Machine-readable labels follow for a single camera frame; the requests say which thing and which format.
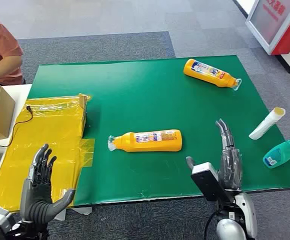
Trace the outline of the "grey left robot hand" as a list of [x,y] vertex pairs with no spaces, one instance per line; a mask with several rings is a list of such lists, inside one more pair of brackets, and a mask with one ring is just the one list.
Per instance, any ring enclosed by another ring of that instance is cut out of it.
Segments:
[[74,199],[76,190],[70,188],[60,199],[52,201],[51,175],[57,157],[50,158],[51,153],[45,143],[34,155],[22,188],[20,214],[23,222],[47,225]]

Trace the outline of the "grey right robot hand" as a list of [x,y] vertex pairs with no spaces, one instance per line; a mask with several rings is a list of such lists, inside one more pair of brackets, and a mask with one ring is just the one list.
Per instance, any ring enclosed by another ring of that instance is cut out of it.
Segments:
[[186,162],[191,170],[191,178],[204,195],[207,190],[237,191],[242,186],[242,160],[240,150],[236,148],[230,129],[221,118],[216,120],[222,142],[220,169],[217,172],[211,163],[205,162],[195,165],[191,156]]

